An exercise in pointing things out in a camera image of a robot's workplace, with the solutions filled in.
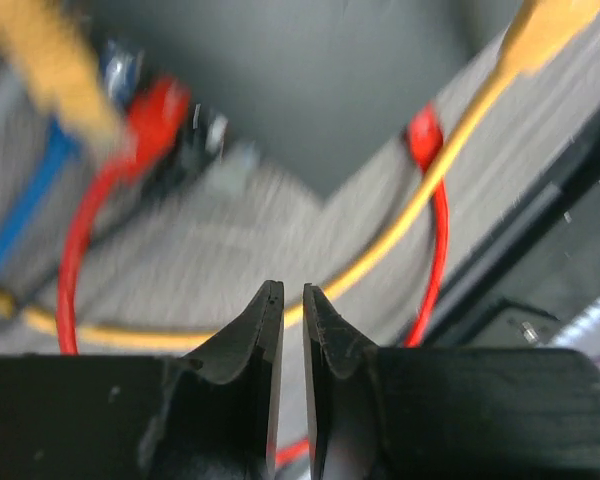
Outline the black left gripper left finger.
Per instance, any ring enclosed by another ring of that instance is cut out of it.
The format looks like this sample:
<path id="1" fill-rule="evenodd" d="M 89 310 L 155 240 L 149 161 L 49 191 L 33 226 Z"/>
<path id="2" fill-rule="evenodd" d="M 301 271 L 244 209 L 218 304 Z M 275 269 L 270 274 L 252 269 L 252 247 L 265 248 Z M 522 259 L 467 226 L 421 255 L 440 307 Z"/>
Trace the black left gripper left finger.
<path id="1" fill-rule="evenodd" d="M 144 356 L 159 371 L 159 403 L 139 443 L 141 478 L 274 477 L 283 310 L 283 283 L 267 280 L 191 352 Z"/>

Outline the black network switch box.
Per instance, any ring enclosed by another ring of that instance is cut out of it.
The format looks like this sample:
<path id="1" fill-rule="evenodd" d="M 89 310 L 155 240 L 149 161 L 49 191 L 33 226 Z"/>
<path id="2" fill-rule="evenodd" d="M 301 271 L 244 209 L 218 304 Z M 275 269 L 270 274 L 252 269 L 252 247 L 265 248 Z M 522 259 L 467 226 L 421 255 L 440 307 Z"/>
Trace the black network switch box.
<path id="1" fill-rule="evenodd" d="M 513 19 L 515 1 L 89 1 L 328 197 Z"/>

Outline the yellow ethernet cable long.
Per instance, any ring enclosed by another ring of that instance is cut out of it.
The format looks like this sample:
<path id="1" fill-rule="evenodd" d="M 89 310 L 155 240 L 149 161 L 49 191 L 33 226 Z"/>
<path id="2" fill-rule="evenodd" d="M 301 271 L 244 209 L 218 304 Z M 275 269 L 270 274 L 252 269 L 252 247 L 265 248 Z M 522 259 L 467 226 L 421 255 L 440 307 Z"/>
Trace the yellow ethernet cable long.
<path id="1" fill-rule="evenodd" d="M 587 28 L 599 12 L 600 1 L 523 3 L 503 38 L 494 68 L 430 163 L 413 197 L 380 238 L 326 286 L 329 299 L 334 300 L 350 290 L 407 234 L 473 131 L 509 85 L 518 76 L 531 75 L 541 69 Z M 60 266 L 59 311 L 52 313 L 37 306 L 22 310 L 23 323 L 40 333 L 58 337 L 62 352 L 76 353 L 79 339 L 117 348 L 165 351 L 194 348 L 210 339 L 210 334 L 205 332 L 131 331 L 76 324 L 74 300 L 78 273 L 96 215 L 113 188 L 153 166 L 174 137 L 175 127 L 163 126 L 158 139 L 143 142 L 130 158 L 114 162 L 95 177 L 69 230 Z"/>

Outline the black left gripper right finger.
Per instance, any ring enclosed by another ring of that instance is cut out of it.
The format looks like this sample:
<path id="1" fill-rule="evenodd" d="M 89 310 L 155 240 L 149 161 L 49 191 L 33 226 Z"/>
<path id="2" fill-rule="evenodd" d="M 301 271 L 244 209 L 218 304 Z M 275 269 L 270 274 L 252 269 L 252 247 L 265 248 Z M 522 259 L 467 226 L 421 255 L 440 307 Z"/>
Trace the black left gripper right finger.
<path id="1" fill-rule="evenodd" d="M 303 345 L 313 479 L 393 479 L 383 438 L 379 346 L 315 285 L 304 286 Z"/>

